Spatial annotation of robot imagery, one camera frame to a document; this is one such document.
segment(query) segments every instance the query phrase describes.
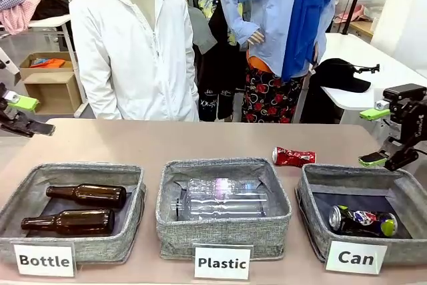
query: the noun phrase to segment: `white jacket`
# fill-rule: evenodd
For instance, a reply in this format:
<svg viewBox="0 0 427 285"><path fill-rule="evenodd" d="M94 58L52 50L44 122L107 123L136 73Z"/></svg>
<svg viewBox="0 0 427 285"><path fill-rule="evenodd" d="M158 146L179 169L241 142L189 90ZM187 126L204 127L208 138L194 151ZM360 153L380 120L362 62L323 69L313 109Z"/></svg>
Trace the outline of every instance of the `white jacket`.
<svg viewBox="0 0 427 285"><path fill-rule="evenodd" d="M155 30L130 0L73 0L80 79L98 118L197 121L185 0L155 0Z"/></svg>

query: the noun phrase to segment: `black cap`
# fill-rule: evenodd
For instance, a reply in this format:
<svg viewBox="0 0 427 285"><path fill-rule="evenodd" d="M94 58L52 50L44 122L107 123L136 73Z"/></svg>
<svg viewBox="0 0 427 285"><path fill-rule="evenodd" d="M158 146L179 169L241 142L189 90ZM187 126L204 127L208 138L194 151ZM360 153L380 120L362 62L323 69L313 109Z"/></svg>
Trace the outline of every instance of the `black cap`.
<svg viewBox="0 0 427 285"><path fill-rule="evenodd" d="M354 78L357 69L340 58L325 60L315 68L315 71L316 73L310 78L310 83L317 82L322 87L364 93L371 86L369 81Z"/></svg>

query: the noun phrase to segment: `floral skirt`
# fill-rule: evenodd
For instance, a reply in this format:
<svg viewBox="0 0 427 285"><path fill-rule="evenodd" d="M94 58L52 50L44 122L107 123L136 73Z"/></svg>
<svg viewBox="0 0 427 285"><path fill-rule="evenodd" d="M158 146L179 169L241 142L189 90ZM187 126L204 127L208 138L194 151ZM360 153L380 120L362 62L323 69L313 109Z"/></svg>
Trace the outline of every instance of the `floral skirt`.
<svg viewBox="0 0 427 285"><path fill-rule="evenodd" d="M246 123L290 123L295 114L304 77L286 83L273 73L248 68L242 121Z"/></svg>

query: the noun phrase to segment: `bottle neck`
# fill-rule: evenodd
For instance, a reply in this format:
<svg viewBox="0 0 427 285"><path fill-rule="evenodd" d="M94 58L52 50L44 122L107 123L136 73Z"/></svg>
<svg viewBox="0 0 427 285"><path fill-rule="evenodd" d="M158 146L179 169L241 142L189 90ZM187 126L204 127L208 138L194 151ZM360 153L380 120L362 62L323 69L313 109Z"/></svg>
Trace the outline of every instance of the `bottle neck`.
<svg viewBox="0 0 427 285"><path fill-rule="evenodd" d="M24 218L21 222L23 230L55 230L56 215Z"/></svg>
<svg viewBox="0 0 427 285"><path fill-rule="evenodd" d="M66 200L74 199L75 187L48 187L46 189L46 196L52 198L63 198Z"/></svg>

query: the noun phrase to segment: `red can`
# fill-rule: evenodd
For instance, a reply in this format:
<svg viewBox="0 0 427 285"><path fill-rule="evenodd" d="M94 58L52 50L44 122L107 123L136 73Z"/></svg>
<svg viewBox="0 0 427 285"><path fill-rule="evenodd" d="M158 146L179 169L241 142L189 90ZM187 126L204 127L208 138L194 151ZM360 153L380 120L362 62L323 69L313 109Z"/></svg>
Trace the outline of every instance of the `red can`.
<svg viewBox="0 0 427 285"><path fill-rule="evenodd" d="M276 147L273 150L273 162L277 166L295 166L301 168L305 164L316 162L315 152L298 152Z"/></svg>

